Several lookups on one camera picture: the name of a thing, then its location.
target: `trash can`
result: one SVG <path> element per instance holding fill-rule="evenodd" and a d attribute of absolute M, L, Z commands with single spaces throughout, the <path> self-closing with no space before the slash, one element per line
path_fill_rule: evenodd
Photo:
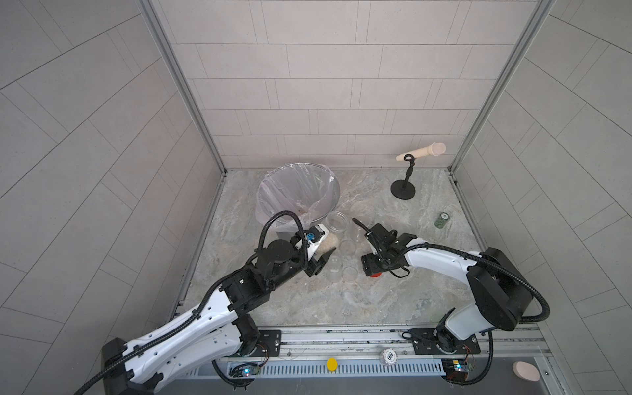
<path fill-rule="evenodd" d="M 290 210 L 298 215 L 304 230 L 322 220 L 340 199 L 340 185 L 327 166 L 293 163 L 269 172 L 257 191 L 255 217 L 261 225 L 274 214 Z M 298 230 L 294 220 L 284 216 L 275 221 L 271 231 L 289 240 Z"/>

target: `white wall tile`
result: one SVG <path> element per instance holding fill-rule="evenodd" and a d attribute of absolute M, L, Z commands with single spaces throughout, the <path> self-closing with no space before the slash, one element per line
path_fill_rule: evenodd
<path fill-rule="evenodd" d="M 498 232 L 496 225 L 492 221 L 492 218 L 489 216 L 487 211 L 485 211 L 485 215 L 478 222 L 478 227 L 481 230 L 482 236 L 485 239 L 487 246 L 498 248 L 500 251 L 504 252 L 509 259 L 513 260 L 511 253 L 507 248 L 507 245 L 502 239 L 501 234 Z"/>
<path fill-rule="evenodd" d="M 5 306 L 66 321 L 130 214 L 118 197 L 97 185 Z"/>
<path fill-rule="evenodd" d="M 471 46 L 384 46 L 380 78 L 459 78 Z"/>
<path fill-rule="evenodd" d="M 244 169 L 275 169 L 299 161 L 298 155 L 245 155 L 239 158 Z"/>
<path fill-rule="evenodd" d="M 628 212 L 632 211 L 632 137 L 590 106 L 558 136 L 559 143 Z"/>
<path fill-rule="evenodd" d="M 176 60 L 187 78 L 208 78 L 195 44 L 172 44 Z"/>
<path fill-rule="evenodd" d="M 354 44 L 357 1 L 264 1 L 271 44 Z"/>
<path fill-rule="evenodd" d="M 134 78 L 90 117 L 103 137 L 123 153 L 169 96 L 153 67 Z"/>
<path fill-rule="evenodd" d="M 608 312 L 585 318 L 584 322 L 590 333 L 601 347 L 606 358 L 611 362 L 612 369 L 617 378 L 623 384 L 626 391 L 632 389 L 632 369 L 625 363 L 618 363 L 621 353 L 632 352 L 632 344 L 629 341 L 620 341 L 625 338 L 630 325 L 632 325 L 632 309 L 629 306 L 617 308 Z M 612 387 L 616 383 L 606 383 Z"/>
<path fill-rule="evenodd" d="M 459 7 L 456 9 L 456 14 L 454 15 L 454 19 L 452 20 L 452 25 L 450 26 L 450 33 L 447 35 L 446 44 L 456 44 L 461 35 L 461 30 L 463 29 L 463 23 L 465 22 L 465 18 L 468 16 L 468 12 L 470 12 L 471 1 L 460 1 Z"/>
<path fill-rule="evenodd" d="M 482 157 L 512 205 L 535 185 L 533 177 L 500 135 L 492 139 Z"/>
<path fill-rule="evenodd" d="M 371 10 L 371 2 L 358 2 L 358 21 L 356 22 L 356 44 L 367 43 L 368 17 Z"/>
<path fill-rule="evenodd" d="M 48 343 L 0 335 L 0 382 L 8 394 L 21 394 L 51 347 Z"/>
<path fill-rule="evenodd" d="M 500 185 L 496 185 L 483 198 L 483 203 L 485 203 L 487 211 L 502 235 L 515 263 L 519 264 L 538 251 L 538 247 L 502 192 Z"/>
<path fill-rule="evenodd" d="M 300 155 L 301 162 L 329 167 L 363 167 L 364 159 L 364 155 Z"/>
<path fill-rule="evenodd" d="M 0 199 L 0 262 L 29 270 L 117 158 L 89 122 L 55 147 Z"/>
<path fill-rule="evenodd" d="M 533 1 L 473 1 L 457 43 L 514 44 L 534 6 Z"/>
<path fill-rule="evenodd" d="M 525 279 L 541 292 L 546 290 L 551 312 L 555 312 L 551 313 L 546 323 L 555 334 L 555 340 L 573 373 L 610 369 L 608 361 L 568 300 L 549 265 L 542 265 L 531 271 Z M 581 342 L 581 348 L 577 347 L 578 342 Z"/>
<path fill-rule="evenodd" d="M 79 388 L 130 288 L 98 270 L 24 393 L 61 395 Z"/>
<path fill-rule="evenodd" d="M 285 144 L 289 155 L 342 155 L 347 152 L 345 135 L 285 136 Z"/>
<path fill-rule="evenodd" d="M 61 54 L 18 0 L 3 1 L 0 15 L 0 87 Z"/>
<path fill-rule="evenodd" d="M 136 277 L 138 277 L 138 273 L 109 255 L 103 260 L 99 269 L 129 285 L 134 285 L 134 281 L 136 281 Z"/>
<path fill-rule="evenodd" d="M 160 4 L 178 44 L 257 43 L 248 1 L 160 0 Z"/>
<path fill-rule="evenodd" d="M 52 60 L 20 79 L 67 130 L 73 130 L 132 78 L 107 34 Z"/>
<path fill-rule="evenodd" d="M 57 143 L 61 143 L 61 140 L 68 136 L 68 131 L 40 106 L 19 83 L 14 82 L 4 87 L 0 93 Z"/>
<path fill-rule="evenodd" d="M 195 86 L 207 110 L 270 108 L 264 80 L 195 80 Z"/>
<path fill-rule="evenodd" d="M 74 46 L 139 14 L 138 6 L 125 0 L 42 0 L 42 4 Z"/>
<path fill-rule="evenodd" d="M 483 158 L 481 158 L 478 151 L 473 147 L 470 147 L 468 153 L 463 157 L 463 166 L 468 171 L 477 191 L 481 191 L 492 178 L 492 172 L 489 171 Z"/>
<path fill-rule="evenodd" d="M 431 80 L 364 80 L 360 108 L 422 109 Z"/>
<path fill-rule="evenodd" d="M 136 198 L 136 196 L 134 196 L 132 192 L 125 188 L 125 186 L 121 184 L 121 182 L 117 180 L 116 177 L 112 175 L 112 173 L 107 172 L 107 174 L 101 179 L 101 183 L 113 194 L 115 194 L 116 197 L 121 199 L 123 203 L 127 205 L 127 207 L 131 208 L 132 210 L 134 209 L 134 207 L 136 207 L 136 204 L 138 203 L 138 199 Z"/>
<path fill-rule="evenodd" d="M 125 21 L 116 27 L 125 45 L 130 50 L 136 64 L 141 70 L 160 58 L 160 51 L 149 32 L 145 20 L 141 15 Z"/>
<path fill-rule="evenodd" d="M 391 133 L 394 135 L 447 135 L 459 110 L 397 110 Z"/>
<path fill-rule="evenodd" d="M 343 109 L 351 105 L 351 80 L 282 79 L 276 80 L 276 87 L 282 109 Z"/>
<path fill-rule="evenodd" d="M 531 270 L 537 269 L 538 267 L 544 265 L 546 261 L 544 260 L 544 256 L 542 256 L 541 252 L 537 252 L 533 254 L 531 257 L 527 258 L 524 262 L 518 265 L 518 269 L 522 274 L 529 273 Z"/>
<path fill-rule="evenodd" d="M 477 110 L 493 84 L 494 80 L 443 80 L 433 108 Z"/>
<path fill-rule="evenodd" d="M 182 137 L 164 160 L 164 168 L 179 185 L 185 182 L 193 163 L 205 147 L 204 140 L 195 125 L 191 123 Z"/>
<path fill-rule="evenodd" d="M 577 84 L 588 73 L 588 70 L 592 68 L 593 64 L 601 57 L 604 51 L 610 46 L 606 41 L 597 39 L 596 43 L 590 48 L 586 56 L 580 61 L 575 70 L 564 81 L 564 86 L 568 89 L 575 89 Z"/>
<path fill-rule="evenodd" d="M 358 135 L 354 154 L 403 154 L 410 151 L 412 136 Z"/>
<path fill-rule="evenodd" d="M 590 71 L 577 84 L 574 92 L 601 111 L 628 133 L 632 133 L 632 54 L 609 46 Z"/>
<path fill-rule="evenodd" d="M 518 200 L 518 203 L 514 204 L 514 210 L 518 214 L 520 214 L 543 193 L 544 192 L 542 191 L 542 188 L 540 188 L 540 185 L 536 184 L 533 188 L 529 190 L 529 192 L 526 193 L 525 196 Z"/>
<path fill-rule="evenodd" d="M 626 300 L 616 289 L 611 289 L 610 291 L 574 303 L 575 309 L 582 318 L 627 305 Z"/>
<path fill-rule="evenodd" d="M 571 301 L 613 288 L 604 271 L 544 194 L 527 207 L 520 218 Z"/>
<path fill-rule="evenodd" d="M 114 43 L 116 50 L 119 52 L 119 54 L 123 58 L 123 61 L 125 62 L 125 64 L 127 64 L 127 67 L 130 69 L 131 73 L 134 76 L 139 75 L 141 72 L 141 69 L 140 67 L 138 67 L 138 63 L 136 63 L 136 59 L 134 59 L 134 57 L 131 55 L 130 49 L 127 48 L 127 44 L 125 44 L 125 41 L 121 37 L 121 34 L 119 33 L 119 31 L 116 30 L 116 27 L 113 27 L 112 29 L 108 30 L 106 34 L 108 37 L 110 37 L 110 39 Z"/>
<path fill-rule="evenodd" d="M 265 28 L 264 10 L 261 0 L 250 0 L 250 14 L 252 15 L 252 24 L 255 28 L 255 36 L 258 44 L 268 43 L 268 33 Z"/>
<path fill-rule="evenodd" d="M 136 339 L 144 335 L 147 318 L 175 253 L 176 249 L 165 239 L 160 236 L 156 238 L 110 335 L 123 339 Z"/>
<path fill-rule="evenodd" d="M 584 245 L 628 303 L 632 303 L 632 289 L 629 287 L 632 270 L 628 264 L 630 231 L 632 219 L 627 216 L 584 240 Z"/>
<path fill-rule="evenodd" d="M 0 334 L 52 343 L 64 324 L 0 308 Z"/>
<path fill-rule="evenodd" d="M 459 78 L 497 78 L 513 46 L 472 46 Z"/>
<path fill-rule="evenodd" d="M 185 183 L 180 188 L 180 193 L 173 202 L 171 210 L 164 221 L 164 225 L 170 230 L 175 237 L 182 239 L 185 233 L 186 225 L 189 222 L 191 213 L 195 208 L 198 197 L 202 192 L 202 183 L 194 172 L 189 172 Z"/>
<path fill-rule="evenodd" d="M 483 204 L 483 200 L 478 195 L 467 170 L 465 167 L 460 166 L 454 175 L 456 176 L 456 180 L 459 182 L 461 191 L 463 191 L 463 194 L 465 195 L 467 204 L 471 210 L 472 216 L 474 217 L 474 221 L 480 221 L 485 214 L 487 214 L 487 209 L 485 208 L 485 204 Z"/>
<path fill-rule="evenodd" d="M 275 136 L 218 136 L 226 155 L 279 155 Z"/>
<path fill-rule="evenodd" d="M 626 0 L 587 0 L 580 4 L 570 19 L 572 25 L 632 51 L 632 4 Z"/>
<path fill-rule="evenodd" d="M 37 24 L 42 27 L 46 35 L 55 43 L 60 52 L 64 53 L 73 48 L 73 44 L 70 44 L 64 32 L 57 26 L 57 23 L 55 23 L 39 0 L 20 0 L 20 2 L 37 21 Z"/>
<path fill-rule="evenodd" d="M 0 264 L 0 303 L 4 304 L 25 275 L 21 270 Z"/>
<path fill-rule="evenodd" d="M 545 130 L 527 146 L 520 160 L 572 228 L 613 202 Z"/>
<path fill-rule="evenodd" d="M 140 199 L 174 144 L 167 128 L 155 116 L 112 165 L 110 173 Z"/>
<path fill-rule="evenodd" d="M 526 57 L 556 80 L 564 82 L 595 41 L 595 36 L 568 23 L 547 18 Z"/>
<path fill-rule="evenodd" d="M 292 78 L 377 78 L 382 46 L 288 46 Z"/>
<path fill-rule="evenodd" d="M 553 137 L 584 105 L 583 100 L 527 59 L 518 66 L 507 92 Z"/>
<path fill-rule="evenodd" d="M 235 110 L 202 110 L 201 112 L 211 135 L 243 134 Z"/>
<path fill-rule="evenodd" d="M 381 135 L 386 110 L 319 110 L 319 135 Z"/>
<path fill-rule="evenodd" d="M 596 213 L 591 218 L 587 219 L 585 222 L 583 222 L 581 225 L 577 226 L 573 230 L 581 240 L 586 240 L 593 234 L 599 232 L 601 229 L 604 229 L 608 225 L 614 224 L 626 215 L 628 215 L 628 213 L 626 213 L 620 205 L 614 202 L 610 206 Z"/>
<path fill-rule="evenodd" d="M 376 1 L 371 4 L 367 44 L 444 44 L 456 1 Z"/>
<path fill-rule="evenodd" d="M 529 115 L 507 92 L 503 92 L 489 114 L 489 123 L 502 136 L 507 145 L 514 149 L 524 137 L 535 119 Z"/>
<path fill-rule="evenodd" d="M 209 78 L 288 78 L 288 56 L 280 45 L 197 45 Z"/>
<path fill-rule="evenodd" d="M 0 195 L 8 191 L 57 143 L 0 95 Z"/>
<path fill-rule="evenodd" d="M 618 391 L 623 389 L 617 375 L 612 370 L 576 374 L 575 378 L 584 391 Z"/>
<path fill-rule="evenodd" d="M 176 195 L 156 176 L 123 227 L 108 255 L 140 271 Z"/>
<path fill-rule="evenodd" d="M 253 135 L 308 135 L 308 110 L 246 110 Z"/>
<path fill-rule="evenodd" d="M 276 81 L 271 79 L 265 80 L 265 88 L 268 90 L 268 101 L 271 109 L 279 109 L 279 94 L 276 91 Z"/>

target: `wooden handle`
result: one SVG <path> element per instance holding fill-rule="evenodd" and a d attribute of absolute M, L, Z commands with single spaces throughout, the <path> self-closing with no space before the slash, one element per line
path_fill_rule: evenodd
<path fill-rule="evenodd" d="M 439 156 L 446 152 L 446 145 L 443 143 L 432 143 L 428 147 L 420 148 L 418 150 L 405 152 L 401 155 L 398 155 L 395 159 L 399 162 L 404 161 L 404 156 L 407 154 L 411 154 L 415 158 L 421 158 L 424 156 Z"/>

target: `green can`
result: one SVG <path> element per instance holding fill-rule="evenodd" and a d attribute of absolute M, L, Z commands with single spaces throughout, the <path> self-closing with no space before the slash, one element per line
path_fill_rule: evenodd
<path fill-rule="evenodd" d="M 437 220 L 435 221 L 435 228 L 443 229 L 448 221 L 450 221 L 450 214 L 448 214 L 447 212 L 442 212 L 441 214 L 439 214 Z"/>

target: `vent grille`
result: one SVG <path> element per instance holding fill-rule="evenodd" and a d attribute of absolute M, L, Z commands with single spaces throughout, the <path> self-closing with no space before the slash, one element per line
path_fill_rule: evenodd
<path fill-rule="evenodd" d="M 409 360 L 395 365 L 383 365 L 377 360 L 339 360 L 338 368 L 330 372 L 325 361 L 271 361 L 258 377 L 360 377 L 360 376 L 443 376 L 441 360 Z"/>

